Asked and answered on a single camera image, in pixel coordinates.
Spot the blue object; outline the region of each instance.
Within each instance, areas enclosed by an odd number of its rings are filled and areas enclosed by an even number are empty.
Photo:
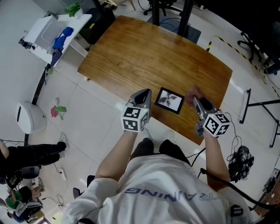
[[[66,40],[66,37],[69,37],[72,33],[73,33],[74,29],[67,26],[63,31],[62,31],[62,34],[63,36],[60,36],[58,38],[55,39],[54,41],[54,45],[53,45],[53,49],[56,50],[56,49],[60,49],[63,47],[64,45],[64,42]]]

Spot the black pants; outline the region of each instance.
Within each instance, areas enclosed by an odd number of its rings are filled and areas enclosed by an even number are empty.
[[[184,153],[180,149],[178,145],[173,144],[169,140],[165,140],[161,146],[159,147],[160,153],[154,153],[154,143],[149,138],[144,138],[143,141],[141,141],[135,151],[132,153],[130,160],[132,160],[135,157],[139,156],[149,156],[149,155],[157,155],[157,154],[165,154],[170,157],[173,157],[175,159],[179,159],[181,161],[186,162],[190,165],[188,159],[185,157]]]
[[[7,158],[8,164],[13,168],[27,166],[42,166],[57,162],[60,159],[59,153],[64,151],[66,144],[59,142],[56,145],[42,144],[26,147],[9,147],[10,155]]]

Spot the desk leg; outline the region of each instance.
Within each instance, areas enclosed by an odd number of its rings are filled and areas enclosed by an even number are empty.
[[[88,55],[88,52],[75,39],[70,42],[70,46],[78,51],[82,56],[86,57]]]

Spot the photo frame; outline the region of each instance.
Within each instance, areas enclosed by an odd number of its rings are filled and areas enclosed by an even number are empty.
[[[184,96],[178,93],[161,87],[154,104],[175,114],[179,114],[184,98]]]

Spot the black strap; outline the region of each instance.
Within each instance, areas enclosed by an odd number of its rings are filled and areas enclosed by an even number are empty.
[[[78,224],[94,224],[94,222],[91,221],[90,219],[80,219],[78,221]]]

